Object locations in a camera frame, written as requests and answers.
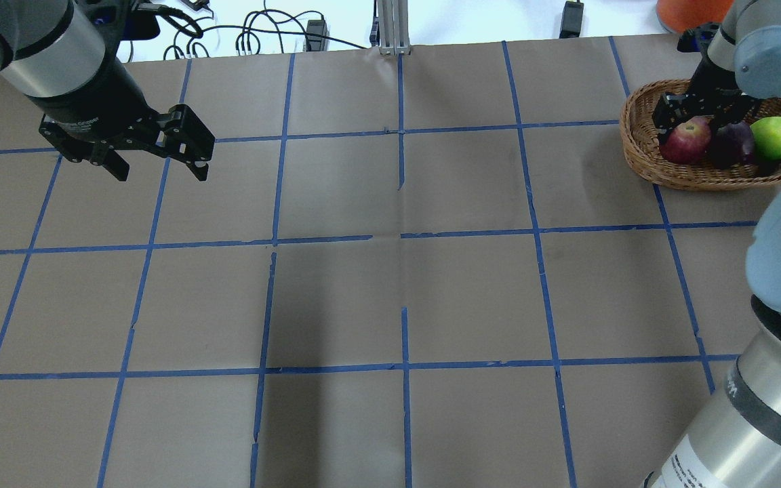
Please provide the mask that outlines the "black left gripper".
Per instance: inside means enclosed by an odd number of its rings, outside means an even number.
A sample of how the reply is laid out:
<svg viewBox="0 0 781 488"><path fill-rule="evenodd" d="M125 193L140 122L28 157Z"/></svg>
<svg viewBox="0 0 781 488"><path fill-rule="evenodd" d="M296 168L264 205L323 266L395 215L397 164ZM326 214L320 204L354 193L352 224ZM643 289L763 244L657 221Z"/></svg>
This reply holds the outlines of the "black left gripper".
<svg viewBox="0 0 781 488"><path fill-rule="evenodd" d="M89 161L102 150L100 166L118 182L127 182L130 166L114 150L140 150L185 163L196 179L207 180L215 135L185 103L160 112L140 97L52 97L39 99L39 107L39 133L73 163Z"/></svg>

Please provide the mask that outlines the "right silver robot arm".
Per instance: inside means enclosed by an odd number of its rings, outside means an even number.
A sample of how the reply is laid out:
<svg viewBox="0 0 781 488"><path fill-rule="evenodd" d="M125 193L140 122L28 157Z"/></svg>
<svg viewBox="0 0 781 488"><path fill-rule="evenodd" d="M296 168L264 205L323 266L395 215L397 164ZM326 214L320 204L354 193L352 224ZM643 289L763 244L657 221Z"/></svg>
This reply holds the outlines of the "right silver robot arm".
<svg viewBox="0 0 781 488"><path fill-rule="evenodd" d="M728 123L781 97L781 1L735 1L701 53L687 90L655 104L660 141L694 115ZM781 487L781 191L757 222L746 277L759 332L644 487Z"/></svg>

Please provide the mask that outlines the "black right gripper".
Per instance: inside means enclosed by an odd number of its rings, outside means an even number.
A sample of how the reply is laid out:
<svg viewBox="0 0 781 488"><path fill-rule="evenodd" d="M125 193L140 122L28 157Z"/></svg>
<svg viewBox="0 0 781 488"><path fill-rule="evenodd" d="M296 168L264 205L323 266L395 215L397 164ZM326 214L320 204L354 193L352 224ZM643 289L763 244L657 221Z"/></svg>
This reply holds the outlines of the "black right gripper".
<svg viewBox="0 0 781 488"><path fill-rule="evenodd" d="M714 64L709 58L698 63L688 87L681 93L663 93L654 109L654 127L658 136L669 136L678 124L692 117L710 117L710 126L720 129L740 123L747 115L756 115L762 99L743 92L734 71Z"/></svg>

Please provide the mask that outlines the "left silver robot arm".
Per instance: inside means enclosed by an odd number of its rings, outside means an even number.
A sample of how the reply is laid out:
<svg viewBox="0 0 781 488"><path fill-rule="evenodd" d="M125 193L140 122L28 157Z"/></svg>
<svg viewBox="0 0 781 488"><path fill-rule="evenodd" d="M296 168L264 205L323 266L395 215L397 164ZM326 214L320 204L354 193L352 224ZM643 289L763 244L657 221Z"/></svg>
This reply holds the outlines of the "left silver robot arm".
<svg viewBox="0 0 781 488"><path fill-rule="evenodd" d="M68 161L124 182L122 150L185 164L207 179L215 136L184 103L153 109L117 52L160 34L164 21L192 38L203 28L152 1L0 1L0 78L40 108L39 133Z"/></svg>

